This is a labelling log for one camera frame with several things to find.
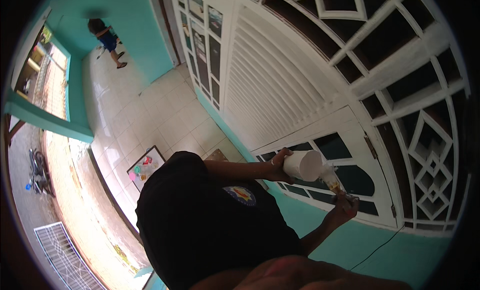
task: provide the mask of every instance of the shirt emblem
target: shirt emblem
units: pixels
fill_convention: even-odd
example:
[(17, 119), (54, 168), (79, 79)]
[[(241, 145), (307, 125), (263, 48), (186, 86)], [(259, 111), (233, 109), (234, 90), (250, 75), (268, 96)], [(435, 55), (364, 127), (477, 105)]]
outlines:
[(223, 188), (231, 197), (235, 198), (238, 202), (243, 203), (248, 206), (255, 206), (257, 203), (255, 200), (255, 195), (250, 192), (247, 188), (239, 186), (231, 186)]

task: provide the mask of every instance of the paper cup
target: paper cup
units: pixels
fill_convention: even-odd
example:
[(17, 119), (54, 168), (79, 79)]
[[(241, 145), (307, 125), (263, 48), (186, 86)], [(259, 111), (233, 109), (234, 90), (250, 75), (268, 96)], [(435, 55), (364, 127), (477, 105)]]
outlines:
[(323, 165), (322, 155), (315, 150), (294, 151), (285, 157), (283, 171), (291, 177), (305, 181), (315, 181)]

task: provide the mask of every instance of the wire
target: wire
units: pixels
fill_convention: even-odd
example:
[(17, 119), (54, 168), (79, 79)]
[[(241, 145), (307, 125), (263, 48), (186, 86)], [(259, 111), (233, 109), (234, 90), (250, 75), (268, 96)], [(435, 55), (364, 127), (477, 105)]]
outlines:
[(366, 257), (363, 261), (361, 261), (360, 263), (358, 263), (358, 264), (356, 264), (355, 266), (353, 266), (353, 267), (350, 269), (350, 271), (352, 271), (353, 269), (355, 269), (355, 267), (357, 267), (357, 266), (360, 265), (361, 263), (367, 261), (367, 259), (368, 259), (369, 257), (371, 257), (372, 254), (374, 254), (376, 251), (378, 251), (378, 250), (380, 249), (380, 247), (382, 247), (383, 245), (385, 245), (385, 244), (387, 244), (388, 242), (390, 242), (390, 240), (393, 239), (393, 237), (395, 237), (395, 236), (399, 233), (399, 231), (403, 230), (404, 227), (405, 227), (405, 224), (402, 225), (402, 227), (401, 227), (398, 231), (396, 231), (396, 233), (394, 233), (393, 236), (392, 236), (390, 239), (388, 239), (387, 242), (385, 242), (384, 244), (382, 244), (382, 245), (380, 245), (379, 247), (377, 247), (377, 249), (375, 249), (375, 250), (374, 250), (368, 257)]

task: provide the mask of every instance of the door hinge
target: door hinge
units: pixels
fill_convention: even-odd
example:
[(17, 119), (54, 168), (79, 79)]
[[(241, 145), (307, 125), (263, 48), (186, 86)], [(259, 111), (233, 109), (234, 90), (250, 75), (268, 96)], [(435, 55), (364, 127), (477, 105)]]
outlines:
[(363, 136), (363, 138), (365, 139), (365, 142), (367, 142), (367, 146), (370, 149), (371, 155), (373, 156), (374, 160), (376, 160), (378, 156), (374, 146), (372, 145), (372, 142), (370, 142), (370, 139), (367, 135)]
[(395, 206), (393, 204), (390, 207), (390, 209), (392, 210), (393, 218), (396, 218), (397, 217), (397, 211), (396, 211)]

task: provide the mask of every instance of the motorcycle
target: motorcycle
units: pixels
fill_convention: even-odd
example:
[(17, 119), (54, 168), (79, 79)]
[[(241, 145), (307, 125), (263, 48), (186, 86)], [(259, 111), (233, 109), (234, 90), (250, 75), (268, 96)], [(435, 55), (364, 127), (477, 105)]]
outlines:
[(45, 163), (45, 156), (36, 149), (30, 149), (28, 151), (28, 157), (30, 158), (32, 177), (25, 188), (27, 190), (33, 188), (36, 194), (45, 193), (55, 197), (55, 194), (51, 190), (50, 174), (47, 169), (47, 164)]

